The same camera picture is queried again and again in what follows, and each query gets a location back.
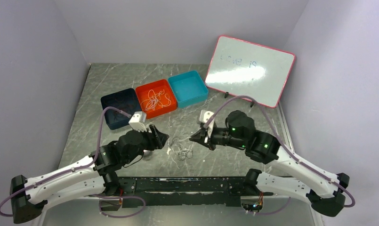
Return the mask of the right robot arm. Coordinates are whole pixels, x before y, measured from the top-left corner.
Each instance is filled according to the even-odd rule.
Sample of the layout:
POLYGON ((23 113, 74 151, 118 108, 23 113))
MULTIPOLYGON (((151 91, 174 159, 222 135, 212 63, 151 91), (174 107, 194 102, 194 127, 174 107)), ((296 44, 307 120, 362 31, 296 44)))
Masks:
POLYGON ((328 217, 335 217, 344 209, 346 197, 343 192, 349 183, 347 174, 330 173, 286 151, 275 136, 257 130, 254 120, 242 111, 231 112, 223 128, 214 122, 205 128, 211 116, 210 111, 201 112, 200 129, 190 136, 190 141, 210 150, 215 150, 218 145, 244 150, 251 160, 290 175, 284 178, 250 169, 243 182, 245 195, 286 195, 309 204, 316 212, 328 217))

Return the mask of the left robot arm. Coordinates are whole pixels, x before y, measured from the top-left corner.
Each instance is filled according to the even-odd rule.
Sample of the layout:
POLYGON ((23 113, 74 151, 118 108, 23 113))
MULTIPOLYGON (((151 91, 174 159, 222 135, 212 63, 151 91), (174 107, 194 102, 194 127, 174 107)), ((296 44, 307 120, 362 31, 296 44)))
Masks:
POLYGON ((168 139, 168 134, 151 124, 143 132, 130 130, 117 141, 51 173, 33 178, 13 177, 10 184, 13 222, 26 223, 37 218, 46 208, 76 197, 117 194, 120 182, 116 171, 144 155, 145 151, 162 149, 168 139))

